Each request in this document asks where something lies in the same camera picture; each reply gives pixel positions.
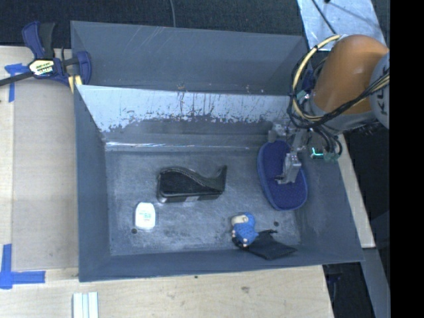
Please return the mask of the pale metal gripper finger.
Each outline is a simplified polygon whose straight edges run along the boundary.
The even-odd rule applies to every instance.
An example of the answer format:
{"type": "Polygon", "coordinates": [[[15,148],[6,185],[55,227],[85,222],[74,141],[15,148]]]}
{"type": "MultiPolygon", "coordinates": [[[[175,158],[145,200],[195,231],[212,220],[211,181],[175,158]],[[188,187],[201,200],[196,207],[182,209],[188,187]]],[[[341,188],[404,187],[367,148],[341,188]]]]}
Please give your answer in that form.
{"type": "Polygon", "coordinates": [[[284,158],[283,171],[275,179],[278,184],[289,184],[296,181],[297,175],[301,170],[301,162],[297,152],[289,152],[284,158]]]}
{"type": "Polygon", "coordinates": [[[284,123],[272,123],[271,129],[268,131],[268,142],[276,142],[277,140],[287,137],[287,126],[284,123]]]}

